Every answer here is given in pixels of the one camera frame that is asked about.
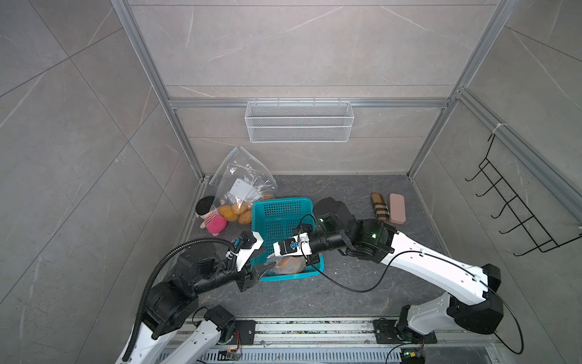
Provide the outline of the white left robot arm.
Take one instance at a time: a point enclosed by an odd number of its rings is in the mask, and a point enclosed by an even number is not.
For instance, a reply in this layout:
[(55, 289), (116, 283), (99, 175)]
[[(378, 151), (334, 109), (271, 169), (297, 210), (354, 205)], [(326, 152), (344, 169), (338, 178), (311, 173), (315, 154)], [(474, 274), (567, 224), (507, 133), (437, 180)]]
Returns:
[(232, 282), (240, 291), (259, 283), (274, 262), (251, 265), (262, 244), (197, 238), (166, 253), (153, 268), (140, 298), (135, 322), (119, 363), (151, 363), (176, 331), (194, 315), (199, 297)]

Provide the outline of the smooth brown potato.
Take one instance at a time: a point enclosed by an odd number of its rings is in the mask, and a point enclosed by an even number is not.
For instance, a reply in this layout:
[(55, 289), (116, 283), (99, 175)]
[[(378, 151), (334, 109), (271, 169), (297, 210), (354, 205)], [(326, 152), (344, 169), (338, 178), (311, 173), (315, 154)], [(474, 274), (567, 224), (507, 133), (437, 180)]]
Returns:
[(218, 209), (220, 215), (228, 222), (236, 222), (239, 218), (239, 215), (233, 209), (232, 206), (223, 205)]

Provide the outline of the brown cylindrical bottle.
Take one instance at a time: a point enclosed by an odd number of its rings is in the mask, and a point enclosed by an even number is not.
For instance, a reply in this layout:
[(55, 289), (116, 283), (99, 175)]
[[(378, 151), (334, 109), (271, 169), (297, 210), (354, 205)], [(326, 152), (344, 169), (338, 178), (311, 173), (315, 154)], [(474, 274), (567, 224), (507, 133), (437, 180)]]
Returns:
[(379, 221), (388, 221), (390, 219), (390, 212), (383, 195), (380, 193), (371, 194), (371, 202), (376, 219)]

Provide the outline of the teal plastic basket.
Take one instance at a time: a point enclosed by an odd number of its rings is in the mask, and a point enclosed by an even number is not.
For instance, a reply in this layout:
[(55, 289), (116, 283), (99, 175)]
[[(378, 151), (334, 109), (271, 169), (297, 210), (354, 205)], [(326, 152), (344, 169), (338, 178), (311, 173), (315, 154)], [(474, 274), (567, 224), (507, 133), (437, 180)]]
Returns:
[(291, 238), (299, 224), (310, 224), (315, 228), (312, 214), (313, 203), (309, 198), (283, 198), (259, 201), (253, 206), (252, 231), (258, 232), (264, 243), (265, 252), (251, 260), (252, 266), (268, 262), (274, 253), (273, 245)]

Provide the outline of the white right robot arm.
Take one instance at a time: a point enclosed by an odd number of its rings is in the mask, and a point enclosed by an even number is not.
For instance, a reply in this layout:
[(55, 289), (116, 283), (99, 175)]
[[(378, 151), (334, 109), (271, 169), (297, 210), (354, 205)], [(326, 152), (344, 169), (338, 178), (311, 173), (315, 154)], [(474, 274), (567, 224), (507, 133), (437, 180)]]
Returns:
[(317, 202), (313, 215), (319, 228), (300, 240), (301, 254), (337, 250), (401, 269), (443, 290), (434, 300), (403, 306), (396, 332), (404, 341), (452, 327), (496, 335), (504, 314), (512, 311), (498, 292), (501, 272), (495, 265), (468, 265), (444, 256), (383, 221), (357, 219), (332, 197)]

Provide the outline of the pink dotted clear bag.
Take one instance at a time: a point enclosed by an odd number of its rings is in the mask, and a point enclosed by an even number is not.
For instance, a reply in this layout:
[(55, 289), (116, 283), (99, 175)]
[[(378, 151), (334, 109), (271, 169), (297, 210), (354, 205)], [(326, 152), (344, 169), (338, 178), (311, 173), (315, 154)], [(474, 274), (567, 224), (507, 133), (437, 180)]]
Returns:
[(298, 256), (269, 256), (267, 263), (274, 263), (274, 267), (271, 269), (273, 275), (294, 275), (302, 273), (306, 269), (305, 259)]

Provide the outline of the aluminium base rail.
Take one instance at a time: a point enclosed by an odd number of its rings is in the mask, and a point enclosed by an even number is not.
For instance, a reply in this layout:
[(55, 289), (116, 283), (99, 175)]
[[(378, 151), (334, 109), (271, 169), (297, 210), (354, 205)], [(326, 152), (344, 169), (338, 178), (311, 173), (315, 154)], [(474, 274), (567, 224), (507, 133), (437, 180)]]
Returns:
[(130, 363), (511, 363), (500, 342), (464, 330), (401, 342), (388, 318), (192, 320), (153, 340), (142, 328)]

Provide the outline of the plush doll pink black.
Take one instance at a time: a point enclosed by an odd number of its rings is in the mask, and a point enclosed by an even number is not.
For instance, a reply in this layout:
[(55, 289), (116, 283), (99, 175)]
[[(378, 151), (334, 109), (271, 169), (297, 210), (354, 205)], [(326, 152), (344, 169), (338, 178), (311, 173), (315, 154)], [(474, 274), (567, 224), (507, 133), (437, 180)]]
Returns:
[(218, 212), (214, 205), (215, 196), (201, 198), (195, 206), (196, 216), (200, 217), (201, 229), (206, 229), (212, 236), (218, 236), (226, 227), (227, 220)]

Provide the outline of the pink rectangular box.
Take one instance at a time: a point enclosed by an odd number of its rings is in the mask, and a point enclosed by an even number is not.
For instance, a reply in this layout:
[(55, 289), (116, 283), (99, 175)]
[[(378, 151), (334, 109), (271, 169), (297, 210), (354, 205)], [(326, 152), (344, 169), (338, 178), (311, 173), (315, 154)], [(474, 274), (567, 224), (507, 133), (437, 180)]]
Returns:
[(406, 222), (406, 201), (403, 195), (390, 194), (389, 209), (392, 223), (404, 224)]

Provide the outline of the yellow potato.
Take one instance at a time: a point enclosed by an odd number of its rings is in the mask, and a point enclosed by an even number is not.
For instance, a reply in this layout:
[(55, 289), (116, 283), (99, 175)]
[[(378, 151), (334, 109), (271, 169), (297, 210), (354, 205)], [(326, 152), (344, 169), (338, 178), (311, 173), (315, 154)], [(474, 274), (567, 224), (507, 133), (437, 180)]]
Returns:
[(252, 220), (253, 220), (253, 212), (250, 210), (247, 210), (239, 215), (237, 222), (239, 224), (251, 224)]

